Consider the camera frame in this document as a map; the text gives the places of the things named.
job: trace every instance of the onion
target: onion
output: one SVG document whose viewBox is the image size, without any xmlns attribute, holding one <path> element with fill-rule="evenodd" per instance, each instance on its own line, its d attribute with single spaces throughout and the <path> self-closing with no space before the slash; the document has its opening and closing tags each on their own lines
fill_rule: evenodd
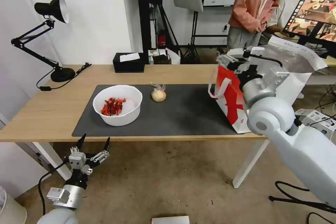
<svg viewBox="0 0 336 224">
<path fill-rule="evenodd" d="M 163 102 L 167 97 L 167 94 L 164 90 L 161 89 L 154 89 L 152 92 L 152 98 L 156 102 Z"/>
</svg>

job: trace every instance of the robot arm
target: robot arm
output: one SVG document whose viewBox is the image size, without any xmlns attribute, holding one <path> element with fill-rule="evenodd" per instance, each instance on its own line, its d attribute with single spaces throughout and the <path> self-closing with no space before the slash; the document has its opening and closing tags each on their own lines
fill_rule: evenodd
<svg viewBox="0 0 336 224">
<path fill-rule="evenodd" d="M 221 55 L 221 66 L 234 70 L 247 105 L 247 125 L 265 135 L 292 172 L 325 204 L 336 207 L 336 146 L 315 128 L 301 124 L 293 108 L 276 97 L 275 89 L 289 75 L 283 67 L 261 76 L 256 65 Z"/>
<path fill-rule="evenodd" d="M 42 216 L 37 224 L 78 224 L 75 211 L 80 207 L 84 191 L 87 188 L 88 176 L 93 168 L 109 157 L 110 138 L 107 139 L 104 150 L 98 154 L 80 152 L 85 136 L 71 147 L 67 158 L 72 168 L 72 175 L 63 188 L 50 188 L 47 198 L 53 202 L 56 209 Z"/>
</svg>

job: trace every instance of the red chili pepper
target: red chili pepper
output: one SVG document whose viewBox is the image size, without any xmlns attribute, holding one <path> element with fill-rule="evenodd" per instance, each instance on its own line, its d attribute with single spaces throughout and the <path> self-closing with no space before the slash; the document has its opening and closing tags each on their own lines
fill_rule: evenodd
<svg viewBox="0 0 336 224">
<path fill-rule="evenodd" d="M 116 99 L 111 97 L 109 100 L 105 100 L 103 109 L 100 111 L 105 116 L 120 115 L 123 107 L 123 102 L 126 102 L 126 99 Z"/>
</svg>

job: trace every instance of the black desk lamp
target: black desk lamp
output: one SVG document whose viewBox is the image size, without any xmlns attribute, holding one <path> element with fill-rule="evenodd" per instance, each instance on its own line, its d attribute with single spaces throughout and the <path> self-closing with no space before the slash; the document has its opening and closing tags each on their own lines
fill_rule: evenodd
<svg viewBox="0 0 336 224">
<path fill-rule="evenodd" d="M 50 3 L 36 3 L 34 6 L 36 12 L 38 14 L 43 15 L 46 19 L 42 24 L 35 27 L 34 29 L 26 32 L 25 34 L 21 35 L 20 37 L 12 39 L 12 45 L 29 53 L 30 55 L 34 56 L 35 58 L 43 61 L 44 63 L 52 66 L 54 71 L 51 74 L 51 79 L 54 82 L 64 82 L 73 79 L 76 75 L 75 71 L 71 68 L 63 68 L 59 65 L 58 62 L 50 60 L 46 57 L 43 57 L 36 52 L 28 49 L 25 47 L 25 44 L 28 42 L 36 39 L 37 37 L 41 36 L 42 34 L 52 30 L 54 28 L 55 20 L 51 19 L 50 16 L 54 16 L 57 20 L 63 23 L 69 23 L 69 14 L 67 11 L 67 5 L 65 0 L 52 0 Z M 36 34 L 29 36 L 30 33 L 36 31 L 37 29 L 47 25 L 49 28 Z"/>
</svg>

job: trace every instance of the person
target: person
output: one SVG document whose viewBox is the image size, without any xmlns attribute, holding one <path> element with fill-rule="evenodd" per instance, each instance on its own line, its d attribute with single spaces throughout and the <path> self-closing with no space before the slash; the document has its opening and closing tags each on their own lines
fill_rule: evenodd
<svg viewBox="0 0 336 224">
<path fill-rule="evenodd" d="M 270 34 L 282 33 L 283 36 L 288 37 L 288 34 L 284 33 L 283 29 L 299 1 L 300 0 L 282 0 L 279 7 L 273 10 L 272 17 L 268 22 L 265 33 L 263 33 L 263 35 L 267 38 L 270 38 Z"/>
<path fill-rule="evenodd" d="M 231 18 L 227 47 L 229 49 L 257 46 L 280 0 L 235 0 Z"/>
</svg>

